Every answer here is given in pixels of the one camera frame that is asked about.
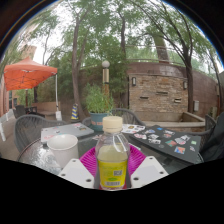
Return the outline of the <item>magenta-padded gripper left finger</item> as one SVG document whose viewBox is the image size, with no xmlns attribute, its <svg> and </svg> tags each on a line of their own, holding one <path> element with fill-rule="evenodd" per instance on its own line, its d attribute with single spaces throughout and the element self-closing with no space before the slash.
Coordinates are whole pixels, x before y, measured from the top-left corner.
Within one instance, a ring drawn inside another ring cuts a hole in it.
<svg viewBox="0 0 224 224">
<path fill-rule="evenodd" d="M 95 148 L 88 150 L 79 159 L 71 159 L 59 173 L 59 177 L 84 188 L 98 189 L 99 173 Z"/>
</svg>

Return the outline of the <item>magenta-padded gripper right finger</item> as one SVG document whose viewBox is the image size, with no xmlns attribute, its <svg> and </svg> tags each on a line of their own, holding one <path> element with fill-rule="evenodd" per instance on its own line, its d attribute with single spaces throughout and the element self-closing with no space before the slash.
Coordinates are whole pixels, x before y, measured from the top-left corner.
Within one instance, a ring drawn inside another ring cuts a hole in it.
<svg viewBox="0 0 224 224">
<path fill-rule="evenodd" d="M 143 187 L 168 175 L 154 156 L 145 156 L 134 146 L 130 146 L 128 173 L 132 188 Z"/>
</svg>

